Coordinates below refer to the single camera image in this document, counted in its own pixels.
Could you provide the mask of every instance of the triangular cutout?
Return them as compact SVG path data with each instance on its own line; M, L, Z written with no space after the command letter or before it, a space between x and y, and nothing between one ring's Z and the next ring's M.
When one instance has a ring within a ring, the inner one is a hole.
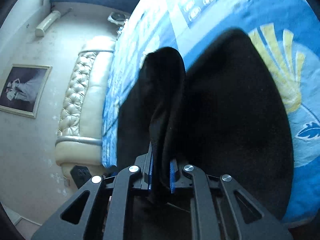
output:
M250 224L262 218L260 212L256 210L254 206L252 206L252 204L239 191L235 190L234 194L246 224Z
M90 191L84 191L73 203L63 212L61 219L77 225L80 221L85 204L89 198Z

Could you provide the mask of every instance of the blue patterned blanket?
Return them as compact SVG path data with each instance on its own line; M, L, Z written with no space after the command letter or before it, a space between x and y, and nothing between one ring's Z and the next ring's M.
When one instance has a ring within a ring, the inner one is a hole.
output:
M145 56L173 47L188 71L231 27L250 36L288 114L295 164L283 222L308 219L320 207L320 23L306 0L141 0L116 43L103 113L102 164L117 165L119 107Z

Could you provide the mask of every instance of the silver screw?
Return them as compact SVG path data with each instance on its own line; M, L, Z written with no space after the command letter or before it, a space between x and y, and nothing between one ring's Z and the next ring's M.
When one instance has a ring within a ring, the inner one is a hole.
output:
M232 177L230 175L228 175L228 174L224 174L224 175L222 175L222 180L226 181L226 182L229 182L229 181L232 180Z
M139 167L137 165L132 165L129 167L130 172L137 172L139 170Z
M195 168L194 168L194 166L187 164L186 166L183 167L183 169L185 171L193 171Z
M93 176L93 177L91 178L91 181L92 181L93 183L99 183L101 180L102 180L102 178L101 178L100 176Z

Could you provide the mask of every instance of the wedding photo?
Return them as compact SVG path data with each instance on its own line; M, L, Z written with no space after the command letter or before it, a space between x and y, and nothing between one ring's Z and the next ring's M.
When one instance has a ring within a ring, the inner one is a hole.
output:
M0 96L0 110L36 117L50 66L13 65Z

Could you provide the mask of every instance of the white pipe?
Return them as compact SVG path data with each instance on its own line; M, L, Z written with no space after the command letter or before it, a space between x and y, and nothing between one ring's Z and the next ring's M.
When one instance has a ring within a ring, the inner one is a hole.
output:
M61 17L59 11L53 11L50 13L36 28L35 35L36 37L44 37L44 32L49 26L56 20Z

